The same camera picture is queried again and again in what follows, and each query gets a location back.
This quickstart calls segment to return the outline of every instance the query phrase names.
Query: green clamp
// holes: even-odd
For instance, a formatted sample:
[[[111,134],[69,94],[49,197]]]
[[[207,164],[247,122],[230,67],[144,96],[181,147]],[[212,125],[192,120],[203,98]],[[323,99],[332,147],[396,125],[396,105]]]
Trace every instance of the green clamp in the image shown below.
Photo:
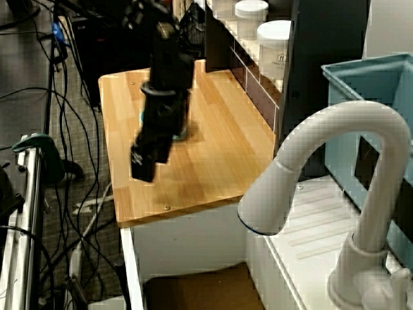
[[[47,185],[59,183],[65,177],[65,166],[60,158],[53,139],[47,134],[33,134],[13,145],[12,150],[15,153],[23,152],[26,149],[39,147],[41,149],[45,173],[42,180]]]

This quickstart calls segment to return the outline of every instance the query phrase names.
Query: wooden tabletop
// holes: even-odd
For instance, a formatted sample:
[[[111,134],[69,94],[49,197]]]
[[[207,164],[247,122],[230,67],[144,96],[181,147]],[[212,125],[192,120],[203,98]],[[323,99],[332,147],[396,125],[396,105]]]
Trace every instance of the wooden tabletop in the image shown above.
[[[156,164],[152,183],[130,172],[149,69],[101,77],[101,105],[118,226],[130,227],[237,202],[272,161],[275,135],[229,70],[196,61],[186,140]]]

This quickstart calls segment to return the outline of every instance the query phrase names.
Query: white faucet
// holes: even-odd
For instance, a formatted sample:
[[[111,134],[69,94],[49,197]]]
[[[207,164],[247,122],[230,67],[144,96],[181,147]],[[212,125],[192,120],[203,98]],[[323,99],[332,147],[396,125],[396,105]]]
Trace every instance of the white faucet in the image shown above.
[[[355,131],[377,134],[381,154],[356,229],[348,234],[328,279],[328,294],[343,310],[413,310],[410,271],[390,275],[385,267],[388,227],[411,141],[405,120],[390,107],[349,101],[308,117],[288,135],[276,158],[247,190],[238,216],[256,233],[277,234],[288,218],[296,183],[310,155],[330,138]]]

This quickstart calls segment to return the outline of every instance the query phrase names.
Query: faucet handle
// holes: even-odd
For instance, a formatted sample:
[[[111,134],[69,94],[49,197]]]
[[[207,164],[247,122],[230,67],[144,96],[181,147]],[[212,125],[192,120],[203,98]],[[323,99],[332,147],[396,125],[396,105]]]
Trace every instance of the faucet handle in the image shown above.
[[[412,279],[412,273],[408,268],[396,271],[390,276],[393,291],[391,310],[407,310],[407,287]]]

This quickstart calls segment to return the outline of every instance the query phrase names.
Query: blue object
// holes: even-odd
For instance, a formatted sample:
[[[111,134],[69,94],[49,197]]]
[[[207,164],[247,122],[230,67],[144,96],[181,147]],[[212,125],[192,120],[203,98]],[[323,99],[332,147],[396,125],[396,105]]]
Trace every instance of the blue object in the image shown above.
[[[330,82],[328,105],[350,100],[371,100],[388,105],[406,120],[413,133],[413,56],[394,54],[321,66]],[[380,140],[367,132],[340,135],[326,143],[325,165],[346,190],[354,203],[363,207],[367,190],[354,176],[360,138],[365,138],[378,152]],[[413,158],[404,179],[413,186]],[[413,243],[392,221],[388,231],[389,246],[402,262],[413,270]]]
[[[62,30],[60,29],[60,26],[58,23],[53,22],[52,32],[58,42],[63,43],[67,47],[70,46],[68,43],[65,42],[65,36],[63,35]]]

